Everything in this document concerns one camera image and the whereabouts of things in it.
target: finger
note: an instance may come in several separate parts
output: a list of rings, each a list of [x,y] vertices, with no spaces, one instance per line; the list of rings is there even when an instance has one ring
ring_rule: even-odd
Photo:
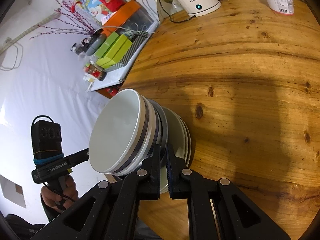
[[[79,193],[76,192],[72,197],[71,197],[74,201],[77,201],[79,199]],[[73,205],[73,202],[71,200],[66,200],[65,203],[63,204],[63,206],[67,209],[69,207],[71,207]]]
[[[54,201],[61,201],[62,198],[61,196],[55,194],[54,192],[52,192],[51,190],[49,190],[47,187],[43,186],[41,188],[41,195],[43,199],[48,199],[48,200],[53,200]]]
[[[73,183],[71,186],[67,187],[64,191],[63,194],[72,197],[76,193],[76,184]]]
[[[66,175],[66,185],[67,187],[70,187],[73,184],[74,180],[73,178],[68,174]]]

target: sleeve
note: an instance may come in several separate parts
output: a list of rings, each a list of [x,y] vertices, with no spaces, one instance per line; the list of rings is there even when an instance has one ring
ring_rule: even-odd
[[[42,195],[40,194],[40,198],[41,198],[41,204],[43,206],[44,212],[47,215],[47,218],[49,220],[49,222],[51,222],[53,219],[55,219],[60,213],[55,211],[53,208],[48,207],[42,198]]]

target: person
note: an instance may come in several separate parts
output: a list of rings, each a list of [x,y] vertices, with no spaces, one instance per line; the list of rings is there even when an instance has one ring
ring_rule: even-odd
[[[63,195],[66,195],[72,198],[74,201],[79,199],[79,193],[76,190],[76,183],[74,179],[70,175],[66,175],[66,189],[63,191]],[[56,201],[61,201],[62,197],[60,195],[55,194],[47,187],[43,186],[41,188],[40,199],[42,206],[44,208],[44,212],[48,217],[49,222],[57,217],[63,211],[60,210]],[[73,205],[73,202],[69,199],[65,201],[63,206],[67,209]],[[43,228],[44,224],[36,224],[32,225],[22,219],[21,217],[13,214],[9,214],[5,217],[6,221],[15,232],[15,234],[21,240],[30,240],[30,238],[38,232],[41,228]],[[135,231],[135,240],[162,240],[155,232],[153,232],[144,222],[140,219],[137,220],[136,231]]]

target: red berry branch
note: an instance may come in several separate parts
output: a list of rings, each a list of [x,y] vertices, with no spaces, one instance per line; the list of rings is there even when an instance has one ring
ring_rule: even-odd
[[[79,12],[74,10],[74,5],[72,1],[62,1],[60,3],[58,0],[55,0],[60,8],[57,10],[54,10],[55,12],[59,12],[62,16],[66,17],[68,21],[62,20],[60,18],[57,18],[56,20],[64,23],[66,28],[53,28],[48,26],[39,26],[41,28],[49,29],[47,32],[39,33],[36,36],[31,37],[30,39],[33,39],[35,37],[44,35],[44,34],[82,34],[82,35],[89,35],[91,36],[96,31],[92,25],[89,23],[89,21],[82,16]]]

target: wood grain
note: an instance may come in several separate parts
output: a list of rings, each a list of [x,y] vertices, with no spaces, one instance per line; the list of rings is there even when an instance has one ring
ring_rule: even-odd
[[[320,206],[320,27],[306,4],[284,16],[265,0],[224,0],[166,20],[124,88],[183,118],[193,170],[231,179],[293,240],[306,230]],[[188,239],[185,200],[163,194],[139,216],[164,240]]]

